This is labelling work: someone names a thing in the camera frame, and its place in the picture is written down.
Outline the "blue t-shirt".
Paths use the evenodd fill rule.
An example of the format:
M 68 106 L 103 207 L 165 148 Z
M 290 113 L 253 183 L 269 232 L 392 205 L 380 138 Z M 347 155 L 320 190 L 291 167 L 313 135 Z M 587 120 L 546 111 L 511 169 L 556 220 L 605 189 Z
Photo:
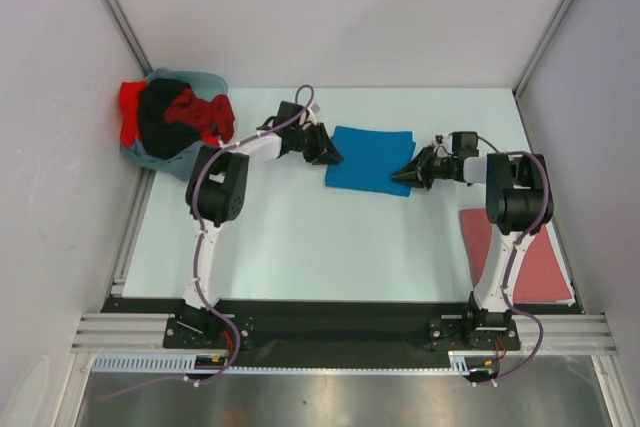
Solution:
M 416 143 L 411 131 L 373 131 L 337 126 L 332 142 L 343 161 L 327 167 L 325 186 L 409 197 L 411 188 L 392 180 L 408 164 Z

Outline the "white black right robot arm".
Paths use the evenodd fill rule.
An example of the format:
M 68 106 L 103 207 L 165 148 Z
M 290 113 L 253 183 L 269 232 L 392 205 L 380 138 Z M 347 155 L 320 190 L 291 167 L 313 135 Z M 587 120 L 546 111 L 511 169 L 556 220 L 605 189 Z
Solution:
M 544 157 L 523 151 L 502 152 L 474 131 L 438 136 L 391 175 L 395 183 L 431 189 L 437 180 L 481 184 L 491 241 L 479 282 L 469 296 L 452 336 L 472 349 L 487 349 L 509 336 L 514 292 L 526 252 L 553 215 Z

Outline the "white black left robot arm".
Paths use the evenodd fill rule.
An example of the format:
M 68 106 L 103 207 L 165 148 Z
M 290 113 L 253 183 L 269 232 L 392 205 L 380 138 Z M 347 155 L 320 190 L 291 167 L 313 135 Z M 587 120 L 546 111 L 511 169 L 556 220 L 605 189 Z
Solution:
M 249 137 L 200 149 L 185 194 L 195 227 L 194 259 L 183 294 L 184 306 L 175 315 L 197 345 L 210 346 L 221 331 L 232 330 L 215 310 L 220 294 L 212 286 L 213 261 L 223 228 L 236 220 L 244 207 L 249 169 L 290 152 L 300 153 L 311 165 L 343 161 L 325 125 L 317 120 L 318 111 L 315 104 L 283 101 L 277 114 Z

